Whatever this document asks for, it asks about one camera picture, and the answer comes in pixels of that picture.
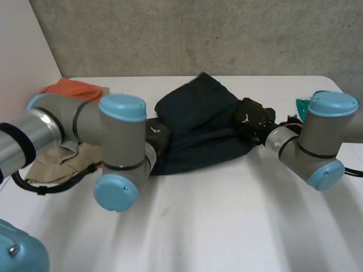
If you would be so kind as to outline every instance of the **concrete wall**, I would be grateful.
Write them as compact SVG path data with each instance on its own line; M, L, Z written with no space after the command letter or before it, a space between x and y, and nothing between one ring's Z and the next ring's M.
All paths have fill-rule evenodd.
M360 0L30 0L65 77L324 75L363 97Z

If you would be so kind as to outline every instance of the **white table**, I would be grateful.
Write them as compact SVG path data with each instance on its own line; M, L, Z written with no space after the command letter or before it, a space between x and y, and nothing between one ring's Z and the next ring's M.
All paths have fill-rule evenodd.
M78 79L145 99L153 117L155 103L192 78ZM240 99L274 108L277 121L297 112L296 98L340 91L321 76L216 79ZM361 154L363 145L345 144L339 159L362 169ZM117 214L93 198L99 175L45 197L9 181L0 192L0 218L45 244L52 272L363 271L358 178L344 177L333 189L317 192L259 146L215 167L150 178L139 202Z

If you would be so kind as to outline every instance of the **light blue joint cap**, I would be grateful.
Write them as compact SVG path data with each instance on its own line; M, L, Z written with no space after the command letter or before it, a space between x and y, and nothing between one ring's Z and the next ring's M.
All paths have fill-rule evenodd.
M334 160L316 170L308 179L307 184L315 190L323 191L334 186L344 175L344 165Z
M100 110L120 121L144 122L146 120L146 104L132 95L108 95L98 104Z
M16 255L10 254L18 246ZM49 272L49 256L43 244L26 232L0 219L0 271Z
M29 103L28 103L28 105L27 105L27 109L31 109L33 106L34 106L34 104L35 104L35 102L37 102L39 99L41 99L42 97L44 97L44 96L46 96L46 95L54 95L53 93L42 93L41 95L36 95L36 96L34 96L30 101L29 101Z
M97 203L109 211L126 211L138 200L135 184L117 174L100 176L93 194Z
M320 117L344 117L358 110L358 100L347 93L316 92L311 99L308 110Z

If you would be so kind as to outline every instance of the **cable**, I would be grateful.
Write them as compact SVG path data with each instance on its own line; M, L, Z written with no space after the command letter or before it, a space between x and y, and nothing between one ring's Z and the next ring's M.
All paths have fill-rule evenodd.
M12 174L11 177L14 180L15 184L17 184L17 186L19 186L20 188L22 188L26 191L29 191L29 192L37 193L40 196L41 195L44 196L46 194L56 194L56 193L61 193L61 192L69 190L74 185L79 183L86 175L94 173L97 170L98 165L99 165L99 163L96 163L96 164L92 163L89 166L87 166L87 168L78 172L76 175L71 177L66 182L56 185L56 186L51 186L51 187L33 186L33 185L29 184L27 181L23 180L19 171L16 171L14 174Z
M353 177L363 177L363 171L345 168L345 174Z

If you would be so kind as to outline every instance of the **silver metal tube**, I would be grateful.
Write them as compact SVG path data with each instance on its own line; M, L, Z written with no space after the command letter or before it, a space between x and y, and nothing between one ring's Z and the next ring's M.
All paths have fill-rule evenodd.
M57 124L37 109L28 110L21 118L11 122L33 143L39 156L62 141ZM0 169L4 177L23 167L25 156L18 143L8 134L0 131Z
M280 149L285 144L286 141L292 137L298 136L295 132L290 129L280 126L274 129L266 139L265 147L267 150L271 151L277 158Z
M4 177L24 166L25 156L18 143L0 131L0 169Z

